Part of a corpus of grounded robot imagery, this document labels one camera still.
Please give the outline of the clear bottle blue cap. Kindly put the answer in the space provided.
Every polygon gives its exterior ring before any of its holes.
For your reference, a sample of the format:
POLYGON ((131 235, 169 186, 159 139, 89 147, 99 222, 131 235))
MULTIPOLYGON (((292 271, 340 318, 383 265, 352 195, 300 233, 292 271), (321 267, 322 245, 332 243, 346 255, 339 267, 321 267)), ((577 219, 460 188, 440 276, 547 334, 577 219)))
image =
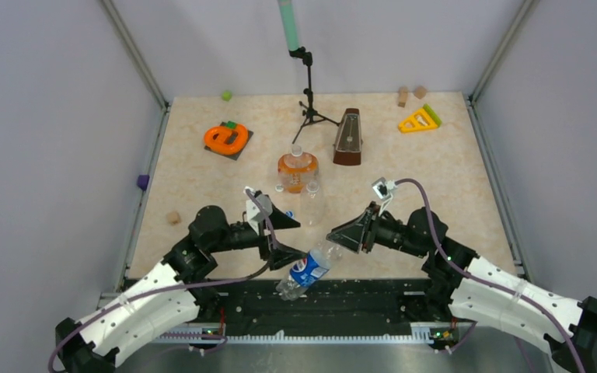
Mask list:
POLYGON ((302 189, 301 219, 308 226, 316 226, 323 218, 326 196, 319 181, 309 181, 302 189))

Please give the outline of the blue water bottle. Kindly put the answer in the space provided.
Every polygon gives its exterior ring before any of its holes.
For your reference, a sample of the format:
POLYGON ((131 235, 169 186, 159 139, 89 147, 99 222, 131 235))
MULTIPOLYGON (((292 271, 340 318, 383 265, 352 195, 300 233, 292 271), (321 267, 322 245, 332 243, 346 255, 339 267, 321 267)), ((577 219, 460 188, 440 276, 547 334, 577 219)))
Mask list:
POLYGON ((343 247, 328 241, 320 242, 308 251, 305 258, 292 265, 287 277, 277 284, 276 292, 284 301, 297 300, 330 272, 343 254, 343 247))

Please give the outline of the orange clear plastic bottle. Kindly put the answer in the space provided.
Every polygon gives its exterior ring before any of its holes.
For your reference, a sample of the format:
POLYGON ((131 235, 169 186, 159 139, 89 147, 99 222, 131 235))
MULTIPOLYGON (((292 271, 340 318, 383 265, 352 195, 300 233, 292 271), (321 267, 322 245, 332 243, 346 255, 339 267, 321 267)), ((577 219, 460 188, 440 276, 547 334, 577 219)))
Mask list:
POLYGON ((317 178, 318 173, 318 158, 304 152, 300 145, 293 145, 291 151, 278 160, 278 182, 285 192, 301 193, 307 183, 317 178))

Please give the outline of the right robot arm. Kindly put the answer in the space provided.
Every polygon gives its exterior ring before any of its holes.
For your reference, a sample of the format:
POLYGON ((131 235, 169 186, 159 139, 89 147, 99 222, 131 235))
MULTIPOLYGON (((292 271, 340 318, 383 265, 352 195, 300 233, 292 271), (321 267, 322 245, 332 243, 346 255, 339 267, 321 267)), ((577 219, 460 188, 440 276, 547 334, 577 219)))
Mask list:
POLYGON ((407 222, 370 203, 326 238, 354 253, 374 245, 425 258, 431 281, 424 310, 435 320, 475 322, 524 340, 569 372, 597 372, 597 298, 576 300, 502 270, 447 237, 448 227, 422 207, 407 222))

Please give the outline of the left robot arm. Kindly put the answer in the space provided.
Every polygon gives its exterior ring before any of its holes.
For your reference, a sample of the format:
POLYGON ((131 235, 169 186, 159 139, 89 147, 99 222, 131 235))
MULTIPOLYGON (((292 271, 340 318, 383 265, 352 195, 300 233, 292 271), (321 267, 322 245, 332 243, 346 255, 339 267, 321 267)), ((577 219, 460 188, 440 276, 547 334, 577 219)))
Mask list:
POLYGON ((47 362, 66 372, 113 372, 133 353, 183 322, 208 321, 218 311, 217 288, 249 281, 305 257, 281 244, 276 230, 300 227, 266 194, 246 202, 245 221, 230 223, 222 208, 200 209, 188 233, 142 278, 100 309, 55 328, 56 347, 47 362), (209 281, 214 253, 257 248, 264 265, 245 277, 209 281))

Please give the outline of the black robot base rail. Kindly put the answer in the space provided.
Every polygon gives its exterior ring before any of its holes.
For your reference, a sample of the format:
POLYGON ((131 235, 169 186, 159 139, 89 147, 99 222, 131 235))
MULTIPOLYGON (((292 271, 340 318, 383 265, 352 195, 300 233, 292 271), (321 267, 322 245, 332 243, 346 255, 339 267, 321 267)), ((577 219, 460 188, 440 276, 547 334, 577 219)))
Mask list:
POLYGON ((213 347, 228 344, 457 344, 468 320, 429 311, 427 279, 321 280, 294 301, 284 301, 273 280, 218 289, 199 316, 158 338, 213 347))

